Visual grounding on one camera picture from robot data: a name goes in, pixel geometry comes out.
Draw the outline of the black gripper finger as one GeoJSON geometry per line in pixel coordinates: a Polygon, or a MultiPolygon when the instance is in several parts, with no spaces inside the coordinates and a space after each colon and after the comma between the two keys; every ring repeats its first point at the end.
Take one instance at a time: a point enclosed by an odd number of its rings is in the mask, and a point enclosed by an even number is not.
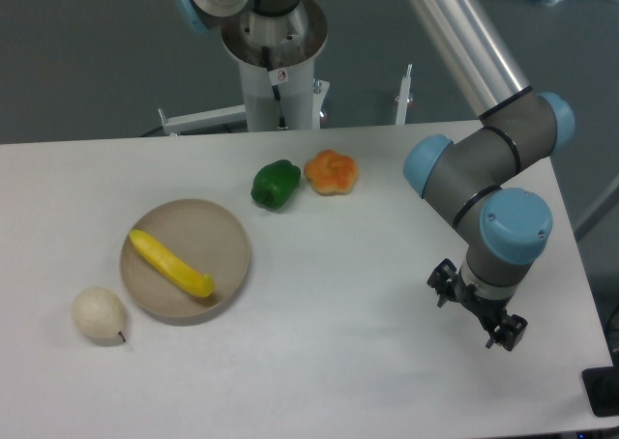
{"type": "Polygon", "coordinates": [[[522,340],[526,328],[527,320],[525,318],[503,311],[500,318],[489,327],[486,348],[489,349],[493,345],[498,345],[506,351],[513,351],[522,340]]]}
{"type": "Polygon", "coordinates": [[[445,258],[431,272],[427,285],[438,296],[437,305],[443,307],[447,302],[456,300],[457,268],[454,263],[445,258]]]}

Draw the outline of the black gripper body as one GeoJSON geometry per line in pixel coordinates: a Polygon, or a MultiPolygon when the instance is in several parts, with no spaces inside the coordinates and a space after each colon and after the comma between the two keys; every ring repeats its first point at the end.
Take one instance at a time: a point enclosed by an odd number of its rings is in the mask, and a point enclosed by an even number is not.
{"type": "Polygon", "coordinates": [[[473,313],[486,331],[494,331],[506,314],[508,299],[489,299],[478,295],[477,290],[475,282],[470,280],[464,270],[460,270],[453,283],[452,301],[473,313]]]}

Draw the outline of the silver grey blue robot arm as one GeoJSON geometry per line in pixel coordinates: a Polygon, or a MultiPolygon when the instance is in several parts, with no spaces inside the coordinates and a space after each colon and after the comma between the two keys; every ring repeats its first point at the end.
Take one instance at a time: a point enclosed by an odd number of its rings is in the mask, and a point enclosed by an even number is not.
{"type": "MultiPolygon", "coordinates": [[[[250,130],[317,125],[313,80],[295,73],[326,41],[314,2],[175,1],[192,28],[219,28],[228,52],[252,70],[243,85],[250,130]]],[[[460,142],[428,136],[405,159],[408,184],[468,246],[460,266],[444,260],[427,282],[441,302],[473,313],[491,344],[512,350],[527,323],[506,306],[545,249],[552,215],[538,195],[507,182],[561,148],[575,118],[557,95],[532,90],[477,0],[410,1],[481,122],[460,142]]]]}

